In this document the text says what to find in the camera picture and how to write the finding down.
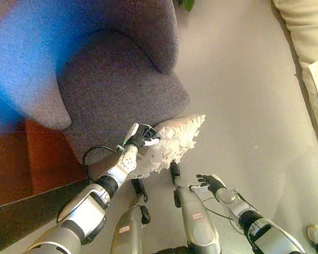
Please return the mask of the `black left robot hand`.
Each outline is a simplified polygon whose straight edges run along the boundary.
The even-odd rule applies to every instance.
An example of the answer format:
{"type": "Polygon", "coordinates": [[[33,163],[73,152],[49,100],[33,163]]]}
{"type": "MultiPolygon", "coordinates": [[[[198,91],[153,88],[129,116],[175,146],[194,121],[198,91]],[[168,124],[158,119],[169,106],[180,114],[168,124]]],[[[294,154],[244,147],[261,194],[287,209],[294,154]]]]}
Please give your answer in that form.
{"type": "Polygon", "coordinates": [[[161,135],[148,124],[134,123],[127,132],[123,147],[136,146],[137,148],[153,146],[159,143],[161,135]]]}

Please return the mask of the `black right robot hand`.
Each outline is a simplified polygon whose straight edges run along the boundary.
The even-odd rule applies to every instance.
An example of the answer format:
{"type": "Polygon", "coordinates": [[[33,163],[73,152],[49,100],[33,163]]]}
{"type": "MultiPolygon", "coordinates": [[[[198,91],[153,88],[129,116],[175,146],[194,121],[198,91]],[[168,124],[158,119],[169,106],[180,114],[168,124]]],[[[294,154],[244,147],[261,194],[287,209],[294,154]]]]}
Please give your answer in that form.
{"type": "Polygon", "coordinates": [[[216,196],[216,192],[219,189],[227,189],[226,185],[223,181],[215,174],[212,175],[203,175],[197,174],[196,178],[199,185],[189,185],[189,189],[194,192],[211,192],[214,196],[216,196]]]}

